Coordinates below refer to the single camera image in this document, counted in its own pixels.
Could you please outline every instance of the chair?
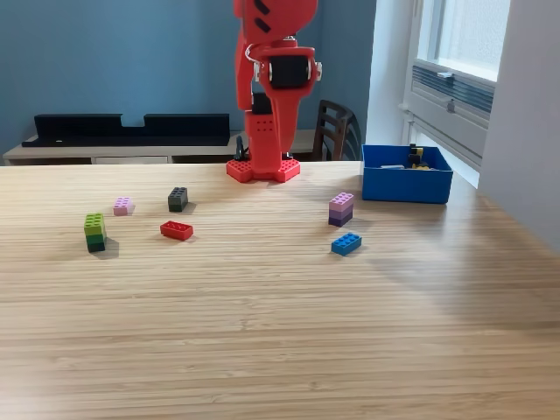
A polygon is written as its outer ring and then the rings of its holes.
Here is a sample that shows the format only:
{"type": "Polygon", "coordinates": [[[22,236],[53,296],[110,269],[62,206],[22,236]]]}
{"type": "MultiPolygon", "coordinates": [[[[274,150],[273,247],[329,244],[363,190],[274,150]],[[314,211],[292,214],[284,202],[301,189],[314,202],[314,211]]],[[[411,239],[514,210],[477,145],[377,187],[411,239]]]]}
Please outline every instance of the chair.
{"type": "Polygon", "coordinates": [[[323,160],[324,147],[326,160],[361,160],[360,125],[354,112],[330,101],[321,101],[318,107],[313,160],[323,160]]]}

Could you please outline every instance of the wall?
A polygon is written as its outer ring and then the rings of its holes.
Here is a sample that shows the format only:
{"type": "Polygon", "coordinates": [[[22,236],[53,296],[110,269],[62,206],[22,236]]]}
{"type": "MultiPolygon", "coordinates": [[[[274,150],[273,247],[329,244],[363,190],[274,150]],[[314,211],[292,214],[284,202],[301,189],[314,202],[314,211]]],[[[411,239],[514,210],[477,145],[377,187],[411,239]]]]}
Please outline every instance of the wall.
{"type": "Polygon", "coordinates": [[[414,0],[377,0],[367,109],[368,144],[401,144],[414,0]]]}
{"type": "Polygon", "coordinates": [[[368,125],[375,0],[319,0],[323,4],[321,99],[349,107],[363,139],[368,125]]]}
{"type": "MultiPolygon", "coordinates": [[[[320,56],[321,18],[298,34],[320,56]]],[[[229,113],[239,21],[232,0],[0,1],[0,153],[41,113],[229,113]]],[[[319,90],[299,126],[314,128],[319,90]]]]}
{"type": "Polygon", "coordinates": [[[560,251],[560,2],[512,0],[479,189],[560,251]]]}

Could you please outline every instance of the purple lego brick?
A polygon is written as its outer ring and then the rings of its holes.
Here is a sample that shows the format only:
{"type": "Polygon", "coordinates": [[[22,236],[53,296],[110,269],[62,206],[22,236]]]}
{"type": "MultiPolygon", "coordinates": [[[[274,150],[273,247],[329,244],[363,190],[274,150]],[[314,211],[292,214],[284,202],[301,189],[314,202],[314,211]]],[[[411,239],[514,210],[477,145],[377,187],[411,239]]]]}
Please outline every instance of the purple lego brick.
{"type": "Polygon", "coordinates": [[[337,212],[336,210],[329,210],[329,218],[342,220],[354,211],[354,205],[351,205],[344,212],[337,212]]]}
{"type": "Polygon", "coordinates": [[[347,217],[345,217],[344,219],[334,219],[332,217],[329,217],[329,225],[333,225],[333,226],[337,226],[339,228],[342,228],[344,225],[346,225],[352,218],[354,217],[353,213],[350,213],[347,217]]]}
{"type": "Polygon", "coordinates": [[[346,192],[341,192],[329,203],[329,210],[334,210],[335,212],[344,212],[349,207],[354,205],[354,196],[346,192]]]}
{"type": "Polygon", "coordinates": [[[134,204],[131,197],[119,197],[113,206],[113,214],[115,216],[128,216],[132,213],[133,208],[134,204]]]}

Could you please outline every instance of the white wall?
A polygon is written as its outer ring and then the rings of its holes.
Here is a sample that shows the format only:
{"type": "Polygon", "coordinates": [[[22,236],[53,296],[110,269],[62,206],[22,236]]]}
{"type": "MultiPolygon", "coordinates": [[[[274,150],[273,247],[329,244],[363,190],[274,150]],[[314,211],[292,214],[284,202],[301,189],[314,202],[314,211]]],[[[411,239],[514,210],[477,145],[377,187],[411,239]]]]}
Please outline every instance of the white wall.
{"type": "Polygon", "coordinates": [[[560,250],[559,0],[512,0],[479,189],[560,250]]]}
{"type": "Polygon", "coordinates": [[[367,108],[368,144],[401,144],[414,0],[377,0],[367,108]]]}

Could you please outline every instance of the stacked lego bricks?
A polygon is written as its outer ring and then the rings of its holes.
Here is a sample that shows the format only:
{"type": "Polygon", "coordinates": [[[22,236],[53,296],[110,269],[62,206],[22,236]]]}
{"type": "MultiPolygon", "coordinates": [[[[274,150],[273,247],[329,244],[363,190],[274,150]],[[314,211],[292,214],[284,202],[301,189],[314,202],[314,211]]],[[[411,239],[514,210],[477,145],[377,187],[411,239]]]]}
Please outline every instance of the stacked lego bricks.
{"type": "Polygon", "coordinates": [[[337,195],[329,203],[329,225],[342,228],[354,217],[354,196],[346,192],[337,195]]]}
{"type": "Polygon", "coordinates": [[[87,250],[89,252],[100,252],[105,250],[107,232],[105,232],[105,220],[103,214],[93,213],[86,216],[84,224],[86,233],[87,250]]]}

